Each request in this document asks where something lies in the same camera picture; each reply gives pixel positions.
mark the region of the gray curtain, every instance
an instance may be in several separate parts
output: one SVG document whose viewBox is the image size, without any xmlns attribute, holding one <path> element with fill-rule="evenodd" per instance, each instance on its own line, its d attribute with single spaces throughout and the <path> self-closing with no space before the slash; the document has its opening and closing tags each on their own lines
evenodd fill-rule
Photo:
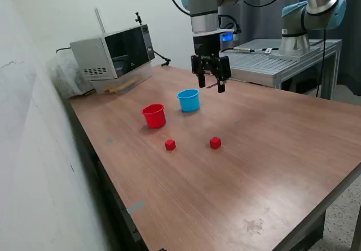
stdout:
<svg viewBox="0 0 361 251">
<path fill-rule="evenodd" d="M 272 0 L 247 0 L 261 5 Z M 253 8 L 245 4 L 223 7 L 222 13 L 232 15 L 242 28 L 240 44 L 255 38 L 281 38 L 282 8 L 304 0 L 278 0 L 270 6 Z M 342 39 L 342 54 L 338 84 L 346 85 L 355 95 L 361 95 L 361 0 L 347 0 L 347 11 L 342 25 L 327 31 L 328 39 Z M 310 38 L 322 39 L 322 32 L 309 32 Z"/>
</svg>

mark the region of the blue light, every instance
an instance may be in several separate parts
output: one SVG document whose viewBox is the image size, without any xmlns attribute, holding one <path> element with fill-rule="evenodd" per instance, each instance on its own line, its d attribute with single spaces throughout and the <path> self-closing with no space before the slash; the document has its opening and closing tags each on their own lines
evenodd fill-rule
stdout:
<svg viewBox="0 0 361 251">
<path fill-rule="evenodd" d="M 233 33 L 226 32 L 221 34 L 221 41 L 233 41 Z"/>
</svg>

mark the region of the tiled floor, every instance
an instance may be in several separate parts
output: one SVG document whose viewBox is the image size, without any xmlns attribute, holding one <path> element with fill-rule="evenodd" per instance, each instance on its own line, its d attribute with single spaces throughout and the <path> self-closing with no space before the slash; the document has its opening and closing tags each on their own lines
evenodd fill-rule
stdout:
<svg viewBox="0 0 361 251">
<path fill-rule="evenodd" d="M 361 105 L 361 96 L 355 96 L 346 86 L 337 86 L 335 99 L 339 102 Z M 324 238 L 311 251 L 348 251 L 351 247 L 361 204 L 361 177 L 359 177 L 327 210 Z"/>
</svg>

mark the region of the blue cup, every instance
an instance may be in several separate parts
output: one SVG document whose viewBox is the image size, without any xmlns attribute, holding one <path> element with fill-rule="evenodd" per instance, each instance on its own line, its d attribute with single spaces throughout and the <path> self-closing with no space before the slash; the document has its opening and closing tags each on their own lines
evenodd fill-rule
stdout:
<svg viewBox="0 0 361 251">
<path fill-rule="evenodd" d="M 199 110 L 200 102 L 198 89 L 183 90 L 178 93 L 177 97 L 183 112 L 194 112 Z"/>
</svg>

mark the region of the white wall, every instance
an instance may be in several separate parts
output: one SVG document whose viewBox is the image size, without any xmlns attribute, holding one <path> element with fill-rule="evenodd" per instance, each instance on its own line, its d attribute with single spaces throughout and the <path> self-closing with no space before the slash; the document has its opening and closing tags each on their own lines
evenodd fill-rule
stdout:
<svg viewBox="0 0 361 251">
<path fill-rule="evenodd" d="M 190 18 L 171 0 L 13 0 L 29 28 L 41 58 L 47 62 L 61 47 L 101 33 L 94 7 L 100 9 L 106 31 L 136 25 L 135 12 L 149 25 L 154 49 L 172 65 L 191 67 L 194 53 Z M 156 59 L 155 64 L 162 63 Z"/>
<path fill-rule="evenodd" d="M 0 250 L 110 250 L 61 100 L 10 0 L 0 17 Z"/>
</svg>

